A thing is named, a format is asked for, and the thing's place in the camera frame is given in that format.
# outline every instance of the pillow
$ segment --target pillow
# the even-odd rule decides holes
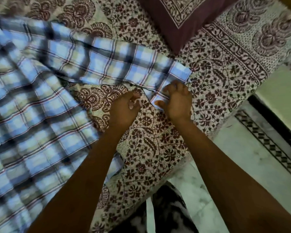
[[[159,26],[175,54],[203,24],[210,23],[237,0],[139,0]]]

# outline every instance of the person's left hand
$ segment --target person's left hand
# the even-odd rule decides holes
[[[129,129],[141,109],[139,100],[136,100],[138,98],[140,98],[138,93],[129,91],[113,101],[110,109],[110,128],[122,134]]]

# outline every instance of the marble floor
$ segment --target marble floor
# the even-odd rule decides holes
[[[263,118],[259,118],[250,105],[244,104],[243,107],[259,126],[268,130],[268,136],[285,147],[284,154],[291,157],[291,150],[284,140],[268,127]],[[291,213],[291,173],[236,117],[226,122],[214,143]],[[180,170],[170,182],[182,193],[200,233],[228,232],[194,162]]]

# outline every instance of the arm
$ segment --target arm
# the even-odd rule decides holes
[[[229,231],[291,232],[291,215],[190,120],[188,88],[175,82],[165,90],[169,104],[156,103],[183,137]]]
[[[138,101],[132,109],[128,105],[139,97],[138,94],[127,92],[113,102],[109,128],[31,224],[28,233],[89,231],[116,146],[141,108]]]

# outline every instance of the person's right hand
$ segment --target person's right hand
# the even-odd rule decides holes
[[[164,87],[163,91],[170,95],[169,103],[155,101],[161,107],[174,125],[191,120],[192,94],[186,85],[178,81]]]

